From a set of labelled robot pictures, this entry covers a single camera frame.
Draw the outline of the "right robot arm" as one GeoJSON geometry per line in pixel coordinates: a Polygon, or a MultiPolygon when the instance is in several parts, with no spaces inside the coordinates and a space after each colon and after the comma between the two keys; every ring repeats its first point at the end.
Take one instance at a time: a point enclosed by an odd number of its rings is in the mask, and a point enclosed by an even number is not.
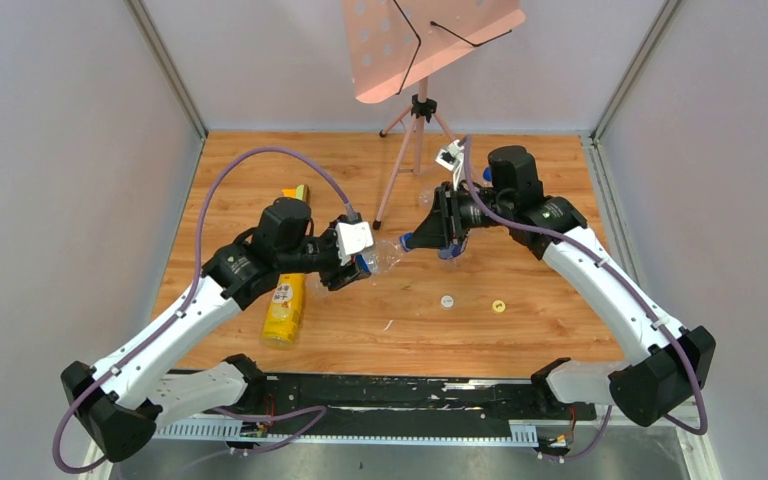
{"type": "Polygon", "coordinates": [[[442,259],[460,256],[474,229],[503,226],[510,237],[565,279],[608,327],[619,362],[560,358],[535,372],[531,403],[556,417],[573,403],[618,408],[639,426],[670,419],[695,402],[707,430],[702,390],[716,341],[704,327],[687,328],[657,305],[618,265],[585,217],[567,199],[545,193],[535,158],[519,145],[488,155],[485,184],[474,182],[469,149],[456,140],[435,158],[452,178],[433,191],[427,217],[402,236],[404,250],[433,249],[442,259]]]}

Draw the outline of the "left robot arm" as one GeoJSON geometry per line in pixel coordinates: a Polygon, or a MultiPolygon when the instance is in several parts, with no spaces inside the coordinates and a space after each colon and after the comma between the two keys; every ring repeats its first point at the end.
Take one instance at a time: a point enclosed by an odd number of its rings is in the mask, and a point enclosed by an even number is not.
{"type": "Polygon", "coordinates": [[[265,208],[257,226],[219,248],[191,285],[157,319],[93,365],[75,361],[61,374],[73,416],[118,463],[154,434],[217,407],[258,411],[266,376],[243,354],[211,369],[167,379],[167,372],[219,326],[273,292],[284,274],[316,273],[330,291],[369,276],[362,254],[374,245],[358,214],[341,215],[318,236],[310,206],[283,197],[265,208]]]}

